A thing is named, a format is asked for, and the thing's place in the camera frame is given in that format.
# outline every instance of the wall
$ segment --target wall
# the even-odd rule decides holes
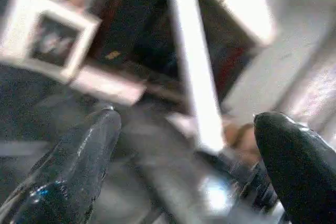
[[[288,8],[282,32],[253,60],[223,102],[239,123],[250,122],[253,114],[276,105],[332,29],[333,15],[330,7]]]

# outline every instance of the metal part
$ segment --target metal part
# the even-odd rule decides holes
[[[198,145],[217,153],[223,148],[222,124],[198,0],[170,0],[170,8],[181,73],[197,125]]]
[[[276,106],[295,120],[321,131],[335,113],[336,103],[336,30],[328,35]]]

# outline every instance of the framed photo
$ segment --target framed photo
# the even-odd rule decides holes
[[[68,82],[82,63],[100,20],[51,0],[31,0],[17,45],[20,65]]]
[[[0,59],[16,58],[16,33],[25,30],[24,13],[30,0],[0,0]]]

